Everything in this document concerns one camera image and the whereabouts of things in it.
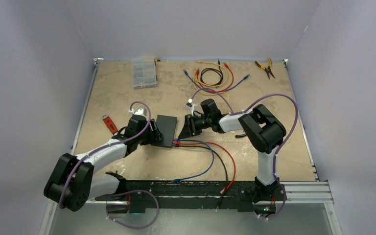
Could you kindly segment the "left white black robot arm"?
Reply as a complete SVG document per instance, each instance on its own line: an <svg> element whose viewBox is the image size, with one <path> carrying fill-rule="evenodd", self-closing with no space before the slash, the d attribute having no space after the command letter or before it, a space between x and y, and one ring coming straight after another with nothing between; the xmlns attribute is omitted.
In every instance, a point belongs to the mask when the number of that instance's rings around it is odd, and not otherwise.
<svg viewBox="0 0 376 235"><path fill-rule="evenodd" d="M124 133L117 131L104 145L89 152L72 155L63 154L56 163L44 187L46 198L59 204L62 209L77 211L94 197L108 194L114 200L126 195L123 178L116 173L94 174L110 163L125 158L138 146L153 145L163 139L154 119L143 115L132 115Z"/></svg>

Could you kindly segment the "black network switch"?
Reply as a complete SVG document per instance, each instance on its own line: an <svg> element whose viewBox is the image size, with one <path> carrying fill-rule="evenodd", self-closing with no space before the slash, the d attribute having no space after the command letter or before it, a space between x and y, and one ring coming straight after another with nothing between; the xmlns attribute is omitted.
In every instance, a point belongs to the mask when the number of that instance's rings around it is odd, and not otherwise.
<svg viewBox="0 0 376 235"><path fill-rule="evenodd" d="M178 119L173 116L157 115L156 127L162 134L162 139L152 143L152 146L172 148Z"/></svg>

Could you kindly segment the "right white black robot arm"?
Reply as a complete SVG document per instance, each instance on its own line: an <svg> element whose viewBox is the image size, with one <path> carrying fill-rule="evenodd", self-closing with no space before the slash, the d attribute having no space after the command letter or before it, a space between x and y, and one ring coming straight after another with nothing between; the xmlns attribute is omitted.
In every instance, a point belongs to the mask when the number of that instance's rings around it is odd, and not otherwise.
<svg viewBox="0 0 376 235"><path fill-rule="evenodd" d="M275 151L286 135L283 124L262 104L236 115L221 113L213 99L202 101L200 106L202 114L185 115L184 126L178 139L198 136L207 128L220 134L244 131L258 152L256 195L261 199L273 195L278 186L275 176Z"/></svg>

